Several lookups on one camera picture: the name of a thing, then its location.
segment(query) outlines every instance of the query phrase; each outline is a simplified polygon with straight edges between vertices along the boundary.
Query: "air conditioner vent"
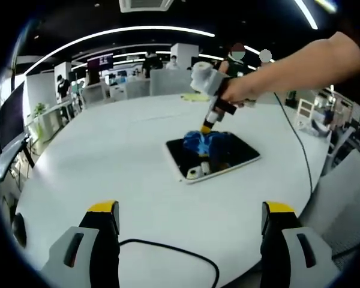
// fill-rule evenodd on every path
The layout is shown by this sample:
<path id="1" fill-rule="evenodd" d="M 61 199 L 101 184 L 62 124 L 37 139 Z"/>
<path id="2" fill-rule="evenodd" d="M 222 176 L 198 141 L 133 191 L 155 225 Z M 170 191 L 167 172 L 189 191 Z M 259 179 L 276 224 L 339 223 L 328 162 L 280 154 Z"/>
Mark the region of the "air conditioner vent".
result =
<path id="1" fill-rule="evenodd" d="M 119 0 L 122 13 L 139 11 L 167 11 L 173 0 Z"/>

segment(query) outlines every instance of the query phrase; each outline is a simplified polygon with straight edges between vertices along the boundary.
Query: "white chair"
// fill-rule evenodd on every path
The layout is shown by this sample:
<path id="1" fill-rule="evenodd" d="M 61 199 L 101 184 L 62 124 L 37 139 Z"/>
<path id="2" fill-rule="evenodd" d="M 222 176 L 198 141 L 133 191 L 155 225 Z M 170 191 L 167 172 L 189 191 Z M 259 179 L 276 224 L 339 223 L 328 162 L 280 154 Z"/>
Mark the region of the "white chair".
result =
<path id="1" fill-rule="evenodd" d="M 300 221 L 331 246 L 335 264 L 343 269 L 354 255 L 353 249 L 360 244 L 360 153 L 357 150 L 320 178 Z"/>
<path id="2" fill-rule="evenodd" d="M 300 99 L 295 117 L 295 127 L 303 127 L 311 123 L 314 111 L 314 103 Z"/>
<path id="3" fill-rule="evenodd" d="M 125 84 L 126 99 L 135 99 L 149 96 L 149 86 L 151 82 L 149 79 L 136 80 Z"/>
<path id="4" fill-rule="evenodd" d="M 337 143 L 335 145 L 330 144 L 330 147 L 332 148 L 332 152 L 327 155 L 327 158 L 325 160 L 324 169 L 323 169 L 323 175 L 329 173 L 335 163 L 337 152 L 340 150 L 340 148 L 344 145 L 344 143 L 347 141 L 347 139 L 352 135 L 353 132 L 356 130 L 353 127 L 348 127 L 347 131 L 343 133 Z"/>
<path id="5" fill-rule="evenodd" d="M 106 91 L 101 83 L 85 87 L 82 92 L 82 97 L 86 109 L 102 104 L 107 100 Z"/>
<path id="6" fill-rule="evenodd" d="M 159 69 L 151 71 L 151 96 L 194 93 L 191 71 Z"/>

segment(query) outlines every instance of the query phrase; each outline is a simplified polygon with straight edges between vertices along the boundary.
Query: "potted plant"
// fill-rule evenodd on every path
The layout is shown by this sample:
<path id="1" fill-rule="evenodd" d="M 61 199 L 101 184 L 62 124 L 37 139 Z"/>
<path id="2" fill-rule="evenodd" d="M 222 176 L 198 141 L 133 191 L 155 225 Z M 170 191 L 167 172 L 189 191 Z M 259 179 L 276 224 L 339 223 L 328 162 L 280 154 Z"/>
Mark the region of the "potted plant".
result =
<path id="1" fill-rule="evenodd" d="M 46 111 L 46 106 L 43 103 L 38 103 L 34 110 L 34 119 L 36 120 L 37 117 L 39 117 L 45 111 Z M 36 125 L 37 125 L 36 127 L 37 137 L 41 139 L 43 137 L 43 129 L 39 121 L 36 121 Z"/>

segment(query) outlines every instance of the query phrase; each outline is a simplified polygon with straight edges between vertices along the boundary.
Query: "person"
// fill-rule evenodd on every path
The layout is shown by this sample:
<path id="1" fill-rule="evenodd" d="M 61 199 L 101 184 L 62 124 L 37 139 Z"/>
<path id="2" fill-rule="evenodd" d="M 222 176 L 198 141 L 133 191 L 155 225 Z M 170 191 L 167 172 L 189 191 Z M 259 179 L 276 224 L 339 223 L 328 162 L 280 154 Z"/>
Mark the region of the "person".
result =
<path id="1" fill-rule="evenodd" d="M 324 110 L 324 123 L 323 124 L 325 126 L 331 125 L 334 120 L 334 116 L 335 116 L 335 112 L 334 112 L 333 106 L 326 107 L 326 109 Z"/>
<path id="2" fill-rule="evenodd" d="M 232 51 L 230 51 L 224 61 L 220 63 L 218 70 L 233 78 L 241 77 L 252 72 L 244 63 L 243 59 L 233 57 Z"/>
<path id="3" fill-rule="evenodd" d="M 177 70 L 179 69 L 179 65 L 177 63 L 177 56 L 176 55 L 172 55 L 170 57 L 170 61 L 167 63 L 166 65 L 166 69 L 169 69 L 169 70 Z"/>
<path id="4" fill-rule="evenodd" d="M 316 40 L 272 65 L 230 80 L 222 99 L 243 104 L 264 92 L 322 89 L 360 74 L 360 1 L 342 2 L 344 13 L 339 12 L 339 29 L 332 37 Z"/>
<path id="5" fill-rule="evenodd" d="M 152 69 L 163 69 L 163 63 L 152 50 L 147 51 L 146 59 L 143 63 L 143 75 L 145 78 L 151 78 Z"/>
<path id="6" fill-rule="evenodd" d="M 61 103 L 70 101 L 70 96 L 69 96 L 69 91 L 71 88 L 70 82 L 67 79 L 64 79 L 61 75 L 57 77 L 57 82 L 58 82 L 58 94 Z M 69 121 L 68 113 L 70 114 L 71 119 L 74 118 L 72 104 L 67 105 L 67 108 L 61 107 L 61 113 L 63 117 Z"/>
<path id="7" fill-rule="evenodd" d="M 106 97 L 107 98 L 110 97 L 109 86 L 105 82 L 104 78 L 100 78 L 100 72 L 98 69 L 89 69 L 85 80 L 86 80 L 86 86 L 90 86 L 90 85 L 99 83 L 101 85 L 101 87 L 105 90 Z"/>

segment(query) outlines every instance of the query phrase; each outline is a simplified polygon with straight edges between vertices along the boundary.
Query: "hand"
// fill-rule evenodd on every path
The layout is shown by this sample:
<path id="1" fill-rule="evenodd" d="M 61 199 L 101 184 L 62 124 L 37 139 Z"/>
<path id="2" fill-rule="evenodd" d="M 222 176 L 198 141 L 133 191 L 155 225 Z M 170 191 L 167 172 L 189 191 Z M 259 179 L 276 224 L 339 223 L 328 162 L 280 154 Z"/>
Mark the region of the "hand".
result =
<path id="1" fill-rule="evenodd" d="M 229 80 L 221 99 L 238 107 L 243 107 L 246 100 L 257 100 L 259 95 L 254 93 L 251 80 L 248 75 Z"/>

